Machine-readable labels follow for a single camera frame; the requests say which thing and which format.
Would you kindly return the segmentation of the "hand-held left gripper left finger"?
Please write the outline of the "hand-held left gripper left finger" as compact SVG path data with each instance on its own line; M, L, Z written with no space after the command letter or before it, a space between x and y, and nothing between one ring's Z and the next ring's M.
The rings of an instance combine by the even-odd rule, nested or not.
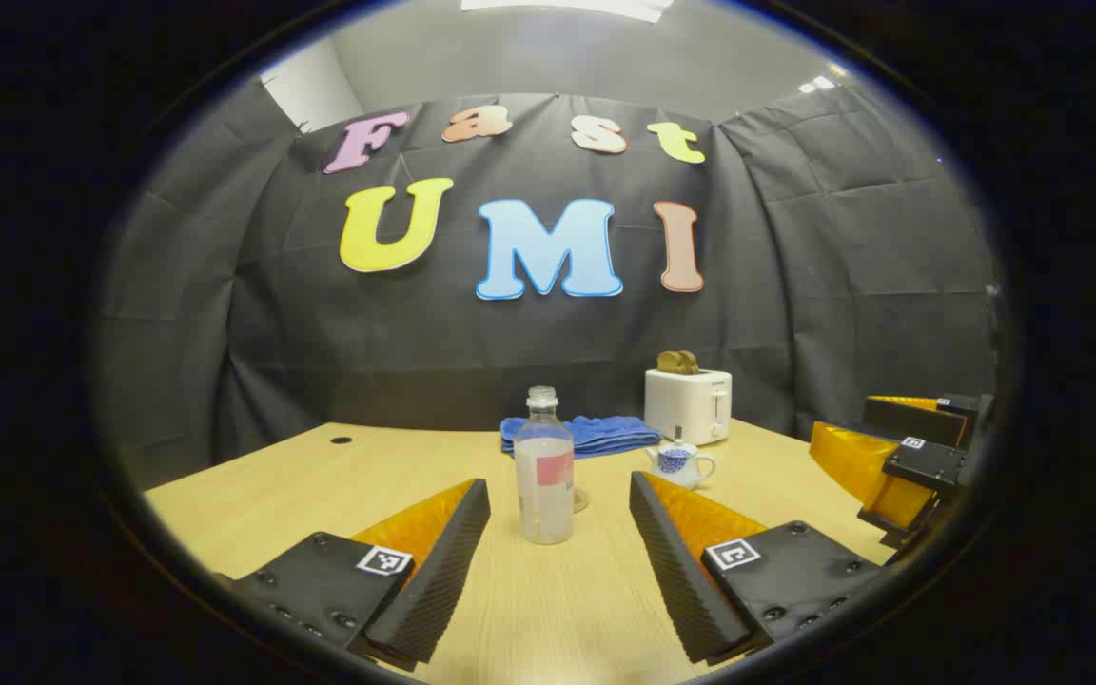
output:
M352 537L313 532L216 581L286 633L410 672L439 646L490 516L487 482L466 479Z

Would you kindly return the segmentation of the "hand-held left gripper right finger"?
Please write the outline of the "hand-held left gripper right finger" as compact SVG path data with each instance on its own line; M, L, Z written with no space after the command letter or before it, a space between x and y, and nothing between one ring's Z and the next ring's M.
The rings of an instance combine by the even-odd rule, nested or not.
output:
M692 662L806 632L882 572L804 520L765 526L653 473L632 473L628 507Z

